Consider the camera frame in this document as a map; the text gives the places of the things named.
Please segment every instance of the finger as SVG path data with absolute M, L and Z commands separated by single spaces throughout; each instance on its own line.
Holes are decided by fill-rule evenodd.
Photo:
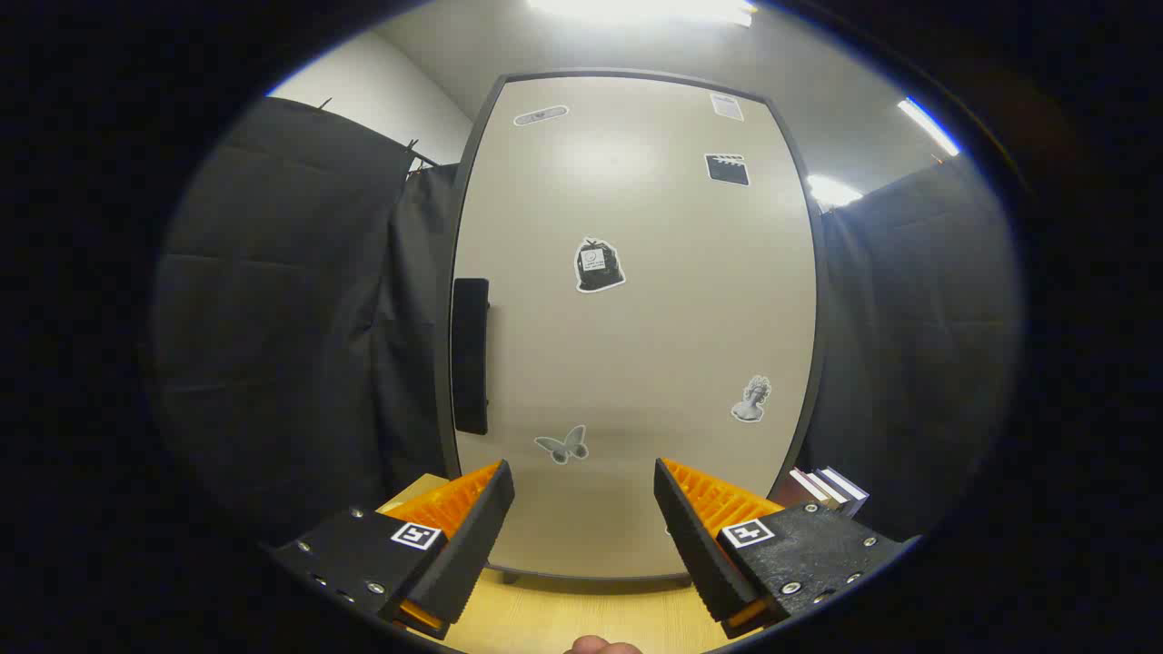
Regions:
M 597 635 L 583 635 L 573 641 L 573 647 L 570 649 L 573 654 L 598 654 L 598 652 L 609 645 L 605 638 L 599 638 Z
M 597 654 L 642 654 L 642 651 L 629 642 L 615 642 L 602 647 Z

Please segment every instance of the butterfly sticker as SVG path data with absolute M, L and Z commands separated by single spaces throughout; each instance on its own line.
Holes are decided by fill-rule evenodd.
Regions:
M 533 442 L 541 446 L 549 453 L 549 457 L 558 465 L 565 465 L 570 457 L 585 458 L 590 456 L 590 448 L 585 446 L 585 425 L 578 425 L 565 434 L 565 442 L 549 436 L 537 436 Z

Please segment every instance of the book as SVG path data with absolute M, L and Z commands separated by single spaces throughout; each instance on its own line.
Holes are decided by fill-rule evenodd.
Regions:
M 815 471 L 816 476 L 827 479 L 833 489 L 848 498 L 844 503 L 844 516 L 849 518 L 856 516 L 856 512 L 864 506 L 864 500 L 869 498 L 869 493 L 864 489 L 854 484 L 850 479 L 837 472 L 834 468 L 828 467 L 822 470 Z
M 828 498 L 823 500 L 823 504 L 834 511 L 843 511 L 844 505 L 848 504 L 848 498 L 843 493 L 832 488 L 827 482 L 820 478 L 815 472 L 808 472 L 807 478 L 812 479 L 816 486 L 822 490 Z
M 798 468 L 792 468 L 787 477 L 776 484 L 776 489 L 771 493 L 771 502 L 784 507 L 812 502 L 825 504 L 827 500 L 828 495 L 816 488 Z

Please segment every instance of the gray fabric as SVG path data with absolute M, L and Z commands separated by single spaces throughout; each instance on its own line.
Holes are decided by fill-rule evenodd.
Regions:
M 173 221 L 154 310 L 169 445 L 266 542 L 387 497 L 370 332 L 411 161 L 355 122 L 267 98 Z
M 870 493 L 857 519 L 932 529 L 1000 433 L 1021 336 L 1009 226 L 957 157 L 822 216 L 830 291 L 799 460 Z
M 424 472 L 448 475 L 441 453 L 433 358 L 436 329 L 448 321 L 452 183 L 457 165 L 413 173 L 392 214 L 377 305 L 372 361 L 385 465 L 401 490 Z

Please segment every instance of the wall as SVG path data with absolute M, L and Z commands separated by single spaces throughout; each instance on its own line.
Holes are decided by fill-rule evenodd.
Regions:
M 461 161 L 472 121 L 402 52 L 364 33 L 327 52 L 269 93 L 326 111 L 407 144 L 436 163 Z

